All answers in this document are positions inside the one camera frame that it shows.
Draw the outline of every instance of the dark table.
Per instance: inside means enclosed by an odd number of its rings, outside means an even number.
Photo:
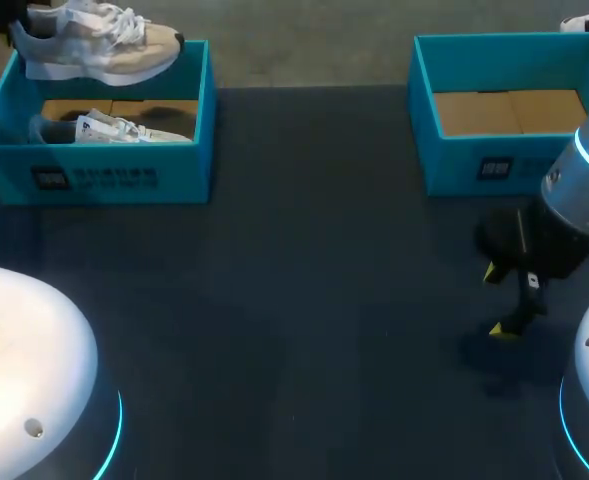
[[[0,209],[0,266],[81,308],[143,479],[544,479],[589,261],[488,342],[472,228],[427,199],[402,87],[220,92],[211,204]]]

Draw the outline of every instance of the teal cardboard box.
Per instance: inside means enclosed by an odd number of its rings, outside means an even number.
[[[428,195],[534,194],[565,133],[448,136],[435,94],[574,90],[589,114],[589,33],[418,36],[408,105]]]
[[[109,87],[89,79],[31,81],[16,52],[0,80],[0,200],[6,205],[205,203],[216,87],[206,41],[185,43],[170,69]],[[47,100],[197,100],[193,143],[30,145],[28,124]]]

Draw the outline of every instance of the shoe box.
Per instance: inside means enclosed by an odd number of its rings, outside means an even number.
[[[95,108],[191,143],[28,143],[29,121],[75,120]],[[110,87],[91,79],[33,81],[14,53],[0,81],[0,200],[6,205],[206,203],[216,87],[207,42],[185,43],[167,71]]]
[[[418,36],[408,105],[429,195],[537,193],[589,113],[589,33]]]

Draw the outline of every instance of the gray floor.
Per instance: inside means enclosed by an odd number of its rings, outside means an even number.
[[[222,86],[404,83],[412,37],[556,30],[582,0],[119,0],[209,39]],[[0,74],[9,50],[0,42]]]

